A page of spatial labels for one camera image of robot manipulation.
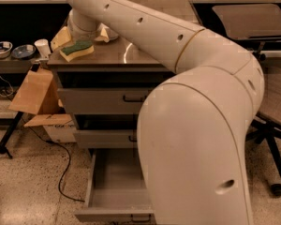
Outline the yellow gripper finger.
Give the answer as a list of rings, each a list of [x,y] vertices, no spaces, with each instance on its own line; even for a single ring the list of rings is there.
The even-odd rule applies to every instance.
[[[110,41],[109,28],[101,25],[97,30],[95,41],[104,41],[108,43]]]
[[[66,26],[62,27],[51,41],[51,48],[56,51],[59,47],[65,45],[72,39],[72,36]]]

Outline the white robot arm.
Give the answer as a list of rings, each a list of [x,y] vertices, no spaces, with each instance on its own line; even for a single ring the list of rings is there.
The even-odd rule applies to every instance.
[[[174,77],[143,102],[140,165],[157,225],[253,225],[246,132],[264,76],[238,44],[192,22],[127,0],[67,0],[76,25],[100,22]]]

